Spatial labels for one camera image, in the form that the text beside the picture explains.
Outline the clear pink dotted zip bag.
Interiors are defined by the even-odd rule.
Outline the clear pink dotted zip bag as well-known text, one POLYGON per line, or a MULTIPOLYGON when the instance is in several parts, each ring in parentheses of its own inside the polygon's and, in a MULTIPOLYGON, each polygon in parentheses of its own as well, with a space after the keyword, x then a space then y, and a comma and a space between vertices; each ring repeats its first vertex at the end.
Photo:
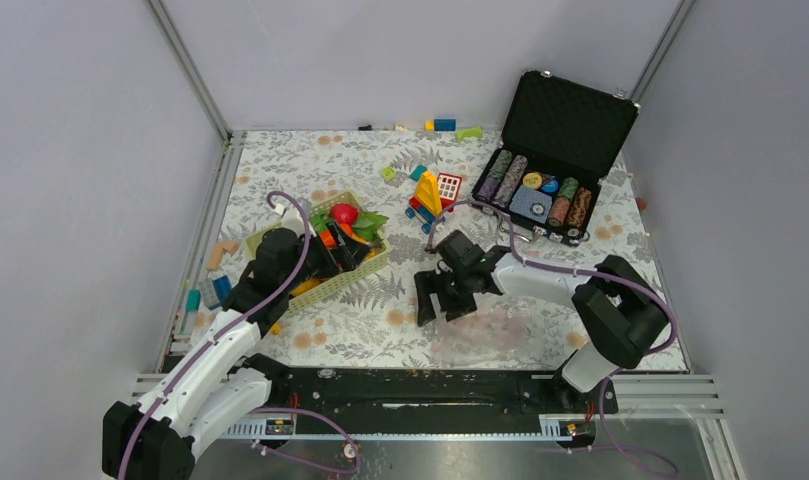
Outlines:
POLYGON ((451 322, 433 323, 431 354, 443 365, 469 367, 507 362, 530 349, 531 311, 497 306, 451 322))

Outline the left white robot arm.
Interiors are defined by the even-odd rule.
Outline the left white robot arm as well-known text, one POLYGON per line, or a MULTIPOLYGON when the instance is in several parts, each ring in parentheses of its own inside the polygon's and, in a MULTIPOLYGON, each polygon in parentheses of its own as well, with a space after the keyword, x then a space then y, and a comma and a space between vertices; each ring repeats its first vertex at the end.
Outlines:
POLYGON ((187 479, 199 457, 253 408, 276 411, 290 385, 254 367, 228 370, 289 309, 291 293, 312 278, 332 278, 345 261, 302 219, 262 237, 249 277, 228 294, 204 338, 155 387, 132 404, 113 404, 103 418, 103 472, 114 479, 187 479))

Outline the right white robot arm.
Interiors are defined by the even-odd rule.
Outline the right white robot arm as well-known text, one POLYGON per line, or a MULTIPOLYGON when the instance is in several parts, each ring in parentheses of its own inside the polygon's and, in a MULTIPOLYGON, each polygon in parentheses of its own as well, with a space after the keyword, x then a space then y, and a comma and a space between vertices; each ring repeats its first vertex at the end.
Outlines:
POLYGON ((559 367, 553 386, 555 402, 569 412, 587 405, 593 389, 616 370, 636 368, 674 324, 668 305, 619 256, 590 268, 545 264, 512 246, 483 250, 459 230, 431 250, 440 257, 438 267, 414 276, 420 326, 439 313, 454 320, 475 312, 479 294, 529 297, 575 310, 589 341, 559 367))

